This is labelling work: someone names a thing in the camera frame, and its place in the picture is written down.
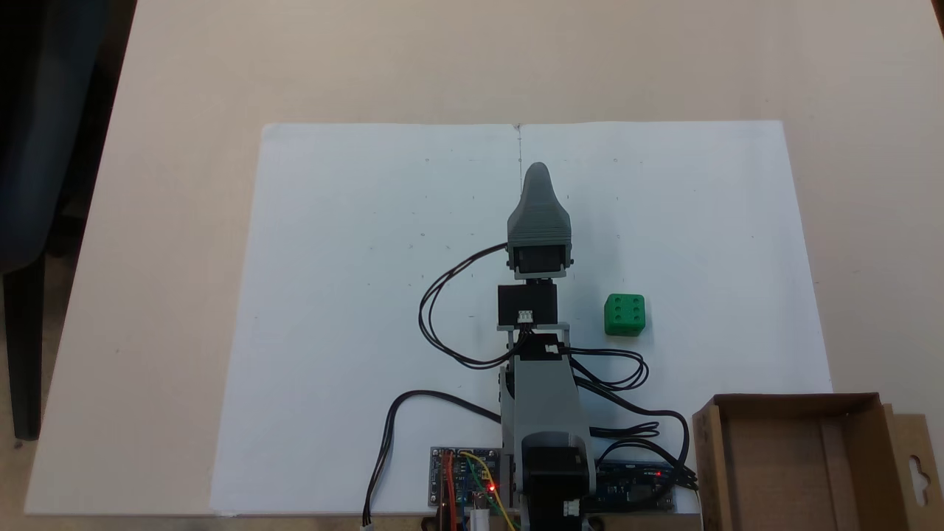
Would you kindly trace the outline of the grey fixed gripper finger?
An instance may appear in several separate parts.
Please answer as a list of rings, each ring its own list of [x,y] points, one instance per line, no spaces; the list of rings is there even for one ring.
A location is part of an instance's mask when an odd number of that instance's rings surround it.
[[[556,215],[559,201],[555,194],[549,168],[543,162],[533,162],[524,175],[520,196],[523,215]]]

